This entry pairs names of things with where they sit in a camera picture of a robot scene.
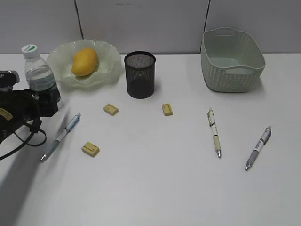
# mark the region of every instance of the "blue pen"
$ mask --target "blue pen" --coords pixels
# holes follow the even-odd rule
[[[44,155],[41,158],[41,162],[44,162],[51,154],[56,150],[56,148],[60,145],[61,141],[64,140],[66,135],[76,126],[79,122],[79,118],[81,117],[81,113],[78,113],[71,119],[66,128],[64,128],[63,132],[52,142],[52,144],[46,149]]]

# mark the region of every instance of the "gray wall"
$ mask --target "gray wall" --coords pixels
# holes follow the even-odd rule
[[[0,53],[21,53],[35,44],[49,53],[81,39],[73,0],[0,0]]]
[[[120,53],[199,53],[205,26],[246,31],[265,53],[301,53],[299,0],[76,2],[84,38],[105,40]],[[0,53],[20,53],[28,43],[49,53],[81,39],[74,0],[2,0],[0,29]]]
[[[301,53],[300,0],[211,0],[206,30],[246,31],[264,53]]]
[[[77,0],[77,5],[85,39],[105,40],[121,53],[199,53],[208,0]]]

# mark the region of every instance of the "table surface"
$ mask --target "table surface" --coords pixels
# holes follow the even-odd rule
[[[47,143],[25,147],[0,162],[1,225],[299,224],[301,54],[264,56],[261,79],[246,93],[209,90],[200,55],[157,55],[156,90],[144,100],[127,94],[124,72],[116,84],[99,89],[61,85],[65,108],[43,118]],[[17,70],[21,82],[15,89],[27,88],[22,55],[0,55],[0,68]],[[107,103],[119,113],[105,113]],[[171,104],[173,116],[164,117],[163,103]],[[221,159],[208,126],[209,107],[215,113]],[[78,112],[80,123],[40,164],[60,124]],[[245,172],[268,125],[272,136]],[[26,132],[18,131],[23,137]],[[81,150],[87,141],[101,149],[95,158]],[[9,137],[1,154],[19,143]]]

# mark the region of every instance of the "pen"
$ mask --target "pen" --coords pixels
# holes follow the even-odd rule
[[[258,141],[256,147],[252,151],[252,154],[250,155],[248,161],[246,161],[246,168],[245,168],[246,171],[252,167],[258,154],[262,150],[262,147],[267,143],[267,141],[271,135],[272,135],[272,130],[271,130],[271,126],[269,126],[265,129],[265,131],[264,131],[263,135],[261,136],[260,140]]]
[[[79,122],[79,118],[81,117],[81,113],[75,115],[68,125],[64,128],[62,133],[52,142],[52,144],[46,149],[44,155],[41,158],[41,162],[46,161],[46,159],[56,150],[61,141],[66,137],[66,135],[76,126]]]
[[[209,126],[212,129],[212,135],[213,135],[215,151],[216,151],[217,156],[219,158],[221,158],[222,151],[221,151],[220,139],[218,137],[217,126],[215,124],[215,118],[214,118],[213,110],[211,108],[209,108],[207,116],[208,116]]]

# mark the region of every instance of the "pen tip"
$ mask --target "pen tip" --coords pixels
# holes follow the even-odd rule
[[[43,155],[40,162],[44,162],[46,160],[46,158],[47,158],[47,155]]]
[[[251,164],[247,163],[245,170],[248,171],[251,167]]]
[[[218,156],[219,158],[222,157],[222,152],[221,152],[221,150],[216,150],[216,153],[217,153],[217,156]]]

